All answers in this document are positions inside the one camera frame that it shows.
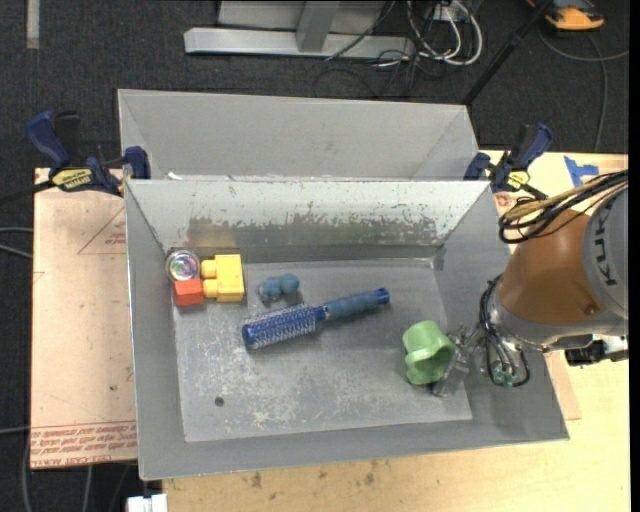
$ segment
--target clamp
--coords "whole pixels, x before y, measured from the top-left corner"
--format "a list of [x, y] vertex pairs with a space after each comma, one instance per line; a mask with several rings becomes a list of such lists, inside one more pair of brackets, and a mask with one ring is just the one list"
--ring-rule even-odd
[[552, 141], [551, 130], [542, 123], [522, 125], [516, 142], [502, 154], [498, 164], [492, 164], [486, 153], [478, 153], [467, 167], [464, 179], [478, 180], [488, 170], [493, 193], [522, 189], [536, 199], [547, 199], [546, 194], [528, 184], [528, 169], [549, 148]]
[[[79, 121], [77, 114], [63, 113], [56, 116], [57, 127], [54, 127], [53, 113], [47, 110], [34, 117], [27, 126], [27, 137], [31, 143], [54, 164], [49, 170], [49, 180], [39, 185], [38, 190], [57, 186], [64, 192], [93, 190], [122, 196], [122, 180], [111, 174], [96, 157], [88, 157], [84, 165], [71, 165], [72, 157], [66, 147], [75, 149]], [[125, 178], [150, 177], [149, 161], [140, 146], [127, 148], [124, 157], [117, 160], [125, 164]]]

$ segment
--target green cup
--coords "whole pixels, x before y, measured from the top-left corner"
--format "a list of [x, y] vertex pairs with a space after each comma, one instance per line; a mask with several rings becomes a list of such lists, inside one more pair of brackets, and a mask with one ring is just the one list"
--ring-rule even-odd
[[432, 320], [412, 325], [402, 335], [402, 343], [407, 351], [404, 358], [409, 368], [407, 378], [416, 386], [440, 380], [449, 361], [458, 351]]

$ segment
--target black carpet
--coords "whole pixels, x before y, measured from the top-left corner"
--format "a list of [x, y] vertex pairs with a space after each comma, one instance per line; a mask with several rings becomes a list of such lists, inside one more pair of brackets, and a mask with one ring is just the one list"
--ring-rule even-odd
[[[629, 56], [602, 61], [629, 48], [630, 1], [597, 2], [607, 17], [593, 33], [554, 33], [535, 27], [471, 106], [481, 148], [510, 146], [523, 123], [542, 122], [554, 135], [552, 151], [628, 153]], [[357, 61], [313, 58], [186, 56], [183, 34], [212, 25], [215, 2], [42, 1], [40, 49], [25, 44], [25, 2], [0, 3], [0, 196], [30, 186], [31, 170], [48, 166], [25, 138], [43, 110], [82, 115], [80, 151], [118, 155], [118, 88], [232, 92], [278, 96], [367, 98], [460, 103], [502, 45], [528, 16], [524, 0], [485, 0], [477, 13], [485, 50], [469, 67], [425, 63], [404, 71], [372, 69]], [[377, 33], [406, 34], [404, 2]], [[0, 203], [0, 227], [32, 226], [29, 196]], [[27, 234], [0, 233], [0, 244], [30, 252]], [[0, 430], [29, 422], [31, 266], [0, 251]], [[24, 434], [0, 435], [0, 508], [24, 510], [20, 486]], [[122, 475], [121, 492], [142, 492], [135, 468], [97, 466], [90, 511], [106, 511]], [[86, 470], [29, 476], [36, 511], [81, 510]]]

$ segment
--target blue clamp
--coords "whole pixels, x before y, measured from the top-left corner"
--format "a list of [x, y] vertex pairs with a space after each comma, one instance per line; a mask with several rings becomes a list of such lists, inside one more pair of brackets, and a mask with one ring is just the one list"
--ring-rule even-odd
[[[41, 112], [31, 120], [27, 126], [27, 137], [40, 153], [53, 160], [54, 165], [49, 170], [51, 186], [57, 186], [65, 192], [93, 190], [122, 195], [122, 180], [113, 176], [97, 158], [90, 156], [84, 166], [70, 165], [71, 156], [56, 133], [51, 111]], [[140, 146], [127, 148], [122, 160], [131, 168], [130, 177], [150, 178], [149, 161]]]
[[487, 154], [478, 153], [467, 167], [464, 179], [478, 180], [488, 169], [493, 193], [515, 192], [522, 188], [538, 199], [546, 198], [546, 195], [527, 185], [527, 171], [533, 161], [549, 148], [552, 141], [551, 130], [542, 123], [522, 125], [516, 143], [502, 154], [497, 165], [491, 164]]

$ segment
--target blue plastic piece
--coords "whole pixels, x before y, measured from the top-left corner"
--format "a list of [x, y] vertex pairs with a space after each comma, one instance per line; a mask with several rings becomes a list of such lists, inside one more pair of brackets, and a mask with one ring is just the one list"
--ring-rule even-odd
[[258, 295], [263, 302], [271, 302], [296, 292], [299, 286], [300, 280], [293, 274], [270, 277], [258, 285]]
[[318, 323], [363, 313], [388, 304], [391, 295], [386, 288], [359, 293], [327, 302], [323, 306], [302, 303], [263, 313], [249, 319], [242, 326], [242, 339], [249, 348], [273, 345], [304, 334], [314, 332]]
[[27, 137], [40, 153], [51, 158], [55, 168], [69, 165], [71, 158], [53, 127], [53, 112], [46, 110], [27, 125]]
[[491, 158], [486, 153], [478, 153], [471, 163], [467, 167], [464, 173], [465, 181], [477, 181], [481, 176], [484, 176], [484, 171], [487, 170]]
[[327, 302], [324, 308], [327, 311], [328, 319], [337, 320], [338, 318], [364, 313], [382, 304], [388, 304], [389, 300], [389, 292], [385, 288], [379, 288], [372, 292], [359, 293], [343, 299]]
[[151, 166], [147, 154], [140, 146], [131, 146], [125, 149], [124, 158], [131, 165], [132, 178], [143, 180], [151, 178]]
[[285, 274], [280, 278], [280, 289], [284, 295], [298, 291], [300, 280], [293, 274]]
[[495, 167], [492, 192], [513, 192], [515, 189], [507, 183], [509, 173], [514, 169], [527, 170], [536, 158], [549, 149], [551, 142], [551, 130], [542, 123], [524, 125], [511, 151], [506, 152]]
[[258, 287], [258, 294], [264, 302], [279, 299], [282, 296], [280, 281], [275, 277], [267, 279]]

